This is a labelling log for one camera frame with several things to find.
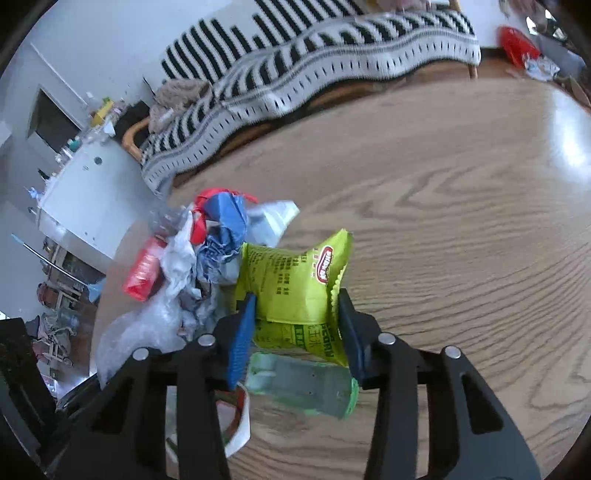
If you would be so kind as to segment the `green snack bag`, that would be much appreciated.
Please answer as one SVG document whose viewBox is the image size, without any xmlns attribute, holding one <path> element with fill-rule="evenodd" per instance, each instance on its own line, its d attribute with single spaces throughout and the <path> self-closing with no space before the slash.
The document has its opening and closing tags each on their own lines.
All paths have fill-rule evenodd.
<svg viewBox="0 0 591 480">
<path fill-rule="evenodd" d="M 338 297 L 353 237 L 341 229 L 310 250 L 297 253 L 245 243 L 235 300 L 256 295 L 256 346 L 301 349 L 347 366 L 338 327 Z"/>
</svg>

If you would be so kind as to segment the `wooden shelf rack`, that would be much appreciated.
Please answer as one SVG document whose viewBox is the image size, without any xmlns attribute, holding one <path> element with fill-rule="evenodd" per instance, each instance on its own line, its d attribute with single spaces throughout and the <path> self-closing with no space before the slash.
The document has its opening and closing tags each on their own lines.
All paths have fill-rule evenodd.
<svg viewBox="0 0 591 480">
<path fill-rule="evenodd" d="M 86 375 L 98 301 L 105 275 L 46 238 L 40 249 L 24 248 L 40 262 L 44 279 L 37 299 L 47 309 L 40 316 L 39 342 L 53 368 L 64 365 Z"/>
</svg>

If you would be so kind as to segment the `red bottle label wrapper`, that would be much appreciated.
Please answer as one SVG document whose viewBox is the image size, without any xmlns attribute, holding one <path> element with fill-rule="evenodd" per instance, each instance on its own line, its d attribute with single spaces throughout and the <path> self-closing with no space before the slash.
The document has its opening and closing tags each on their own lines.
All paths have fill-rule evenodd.
<svg viewBox="0 0 591 480">
<path fill-rule="evenodd" d="M 140 302 L 148 299 L 159 277 L 165 247 L 166 241 L 161 238 L 152 236 L 146 240 L 123 283 L 126 295 Z"/>
</svg>

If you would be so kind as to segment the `blue crumpled wrapper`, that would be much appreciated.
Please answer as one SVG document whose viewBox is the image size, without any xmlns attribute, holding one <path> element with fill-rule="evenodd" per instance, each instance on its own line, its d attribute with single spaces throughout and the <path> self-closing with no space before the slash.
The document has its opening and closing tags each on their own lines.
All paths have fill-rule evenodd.
<svg viewBox="0 0 591 480">
<path fill-rule="evenodd" d="M 221 191 L 202 206 L 206 222 L 212 222 L 197 249 L 197 279 L 201 283 L 233 285 L 238 279 L 240 252 L 249 227 L 242 194 Z"/>
</svg>

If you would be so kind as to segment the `white cabinet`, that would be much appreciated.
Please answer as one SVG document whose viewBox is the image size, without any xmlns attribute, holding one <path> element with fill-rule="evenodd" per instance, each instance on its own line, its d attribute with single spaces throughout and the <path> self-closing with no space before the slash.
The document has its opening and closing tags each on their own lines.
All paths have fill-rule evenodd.
<svg viewBox="0 0 591 480">
<path fill-rule="evenodd" d="M 93 142 L 82 145 L 46 186 L 36 225 L 104 273 L 128 228 L 156 204 L 129 153 L 113 140 Z"/>
</svg>

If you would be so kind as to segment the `beige knitted cloth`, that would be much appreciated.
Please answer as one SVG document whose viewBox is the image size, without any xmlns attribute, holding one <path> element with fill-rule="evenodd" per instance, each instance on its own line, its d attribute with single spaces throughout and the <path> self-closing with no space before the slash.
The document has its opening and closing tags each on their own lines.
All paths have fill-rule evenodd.
<svg viewBox="0 0 591 480">
<path fill-rule="evenodd" d="M 156 91 L 149 110 L 150 134 L 164 130 L 177 116 L 211 90 L 211 83 L 197 79 L 167 80 Z"/>
</svg>

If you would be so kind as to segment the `red plastic bag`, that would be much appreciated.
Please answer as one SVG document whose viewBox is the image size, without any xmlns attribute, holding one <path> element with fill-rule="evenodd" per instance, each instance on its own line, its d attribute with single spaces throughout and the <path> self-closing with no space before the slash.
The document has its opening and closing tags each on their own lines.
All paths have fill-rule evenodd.
<svg viewBox="0 0 591 480">
<path fill-rule="evenodd" d="M 540 50 L 518 29 L 500 26 L 497 38 L 507 58 L 516 67 L 526 68 L 527 60 L 537 60 L 541 56 Z"/>
</svg>

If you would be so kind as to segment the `black white striped sofa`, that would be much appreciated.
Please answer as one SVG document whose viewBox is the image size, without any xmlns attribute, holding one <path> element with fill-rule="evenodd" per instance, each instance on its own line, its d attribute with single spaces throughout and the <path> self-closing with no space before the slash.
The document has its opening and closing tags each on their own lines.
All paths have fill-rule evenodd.
<svg viewBox="0 0 591 480">
<path fill-rule="evenodd" d="M 148 73 L 150 84 L 200 80 L 207 91 L 149 136 L 142 179 L 160 193 L 236 132 L 290 115 L 329 87 L 390 81 L 436 61 L 481 62 L 470 20 L 446 5 L 370 13 L 355 1 L 237 1 L 183 32 Z"/>
</svg>

